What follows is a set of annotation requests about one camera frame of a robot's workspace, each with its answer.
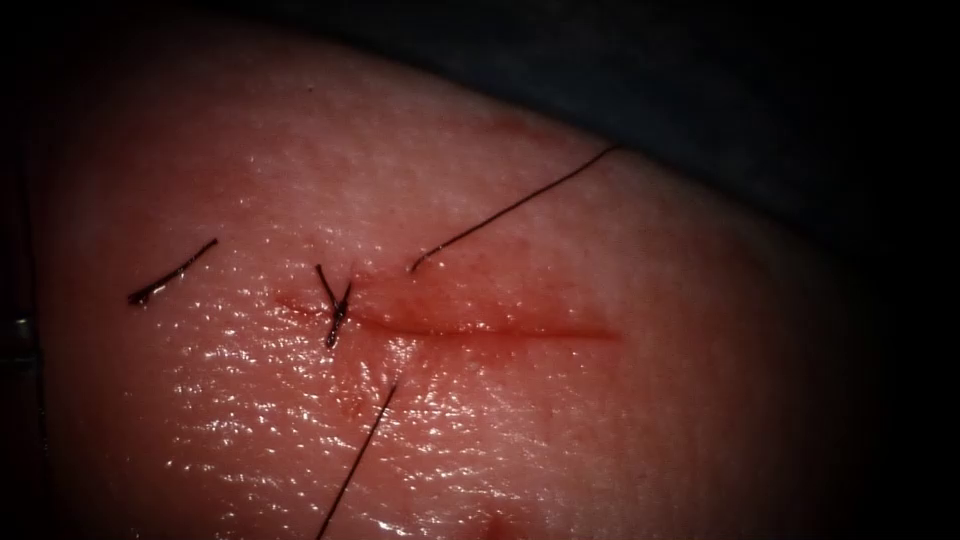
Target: skin texture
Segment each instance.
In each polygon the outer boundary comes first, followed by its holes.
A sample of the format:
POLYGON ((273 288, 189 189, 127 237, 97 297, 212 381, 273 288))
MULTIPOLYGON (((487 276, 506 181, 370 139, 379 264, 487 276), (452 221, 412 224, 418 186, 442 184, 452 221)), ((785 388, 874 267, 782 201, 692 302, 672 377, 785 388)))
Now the skin texture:
POLYGON ((35 134, 72 536, 313 538, 394 383, 328 538, 821 530, 847 312, 802 242, 617 151, 410 274, 609 142, 277 30, 130 34, 35 134))

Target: skin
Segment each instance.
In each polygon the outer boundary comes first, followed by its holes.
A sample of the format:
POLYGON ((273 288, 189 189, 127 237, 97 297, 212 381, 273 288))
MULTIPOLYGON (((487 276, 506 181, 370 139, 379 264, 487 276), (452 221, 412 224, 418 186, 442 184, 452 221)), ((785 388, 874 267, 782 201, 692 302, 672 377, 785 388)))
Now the skin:
POLYGON ((327 538, 828 526, 850 314, 815 250, 624 150, 410 274, 609 141, 275 29, 119 49, 34 133, 71 537, 313 538, 394 383, 327 538))

